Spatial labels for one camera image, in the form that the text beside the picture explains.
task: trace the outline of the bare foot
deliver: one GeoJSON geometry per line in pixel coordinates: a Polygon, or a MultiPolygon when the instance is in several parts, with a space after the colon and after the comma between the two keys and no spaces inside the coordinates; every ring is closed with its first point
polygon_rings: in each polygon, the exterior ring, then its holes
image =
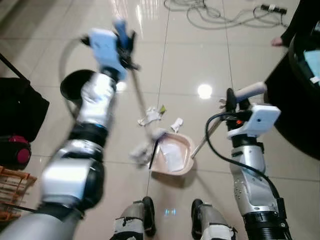
{"type": "Polygon", "coordinates": [[[282,41],[281,37],[275,37],[274,39],[272,39],[271,41],[271,45],[274,47],[279,47],[282,46],[284,44],[284,42],[282,41]]]}

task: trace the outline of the robot leg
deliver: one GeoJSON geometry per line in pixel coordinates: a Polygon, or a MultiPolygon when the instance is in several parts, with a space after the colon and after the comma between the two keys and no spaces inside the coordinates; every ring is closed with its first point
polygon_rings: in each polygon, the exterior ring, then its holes
{"type": "Polygon", "coordinates": [[[123,211],[121,217],[114,221],[114,235],[111,240],[143,240],[144,232],[149,237],[156,233],[154,203],[148,196],[134,201],[123,211]]]}
{"type": "Polygon", "coordinates": [[[195,240],[235,240],[236,230],[230,227],[221,213],[211,204],[195,199],[191,207],[192,237],[195,240]]]}

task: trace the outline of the dustpan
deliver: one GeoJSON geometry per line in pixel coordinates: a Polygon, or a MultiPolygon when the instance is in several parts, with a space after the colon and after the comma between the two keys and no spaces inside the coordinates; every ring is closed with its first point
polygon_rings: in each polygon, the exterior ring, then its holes
{"type": "Polygon", "coordinates": [[[191,158],[192,151],[194,149],[194,143],[188,136],[179,133],[166,133],[161,139],[161,142],[156,146],[153,161],[150,163],[152,172],[181,176],[191,170],[194,165],[194,160],[191,158]],[[179,147],[182,160],[183,168],[178,171],[170,171],[166,158],[161,151],[161,144],[174,144],[179,147]]]}

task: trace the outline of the power strip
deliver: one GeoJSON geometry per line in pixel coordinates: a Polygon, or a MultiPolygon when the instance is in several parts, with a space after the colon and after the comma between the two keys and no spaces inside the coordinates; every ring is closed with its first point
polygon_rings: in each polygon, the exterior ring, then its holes
{"type": "Polygon", "coordinates": [[[275,4],[262,4],[261,5],[261,10],[270,12],[270,13],[278,13],[281,15],[286,15],[287,14],[287,9],[284,7],[279,7],[276,6],[275,4]]]}

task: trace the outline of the black table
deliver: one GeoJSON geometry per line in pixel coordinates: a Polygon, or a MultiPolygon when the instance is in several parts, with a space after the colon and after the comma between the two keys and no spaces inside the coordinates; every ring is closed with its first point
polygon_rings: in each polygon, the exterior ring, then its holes
{"type": "Polygon", "coordinates": [[[304,51],[320,49],[311,36],[295,36],[288,53],[265,81],[264,100],[281,110],[276,129],[291,144],[320,160],[320,85],[305,61],[304,51]]]}

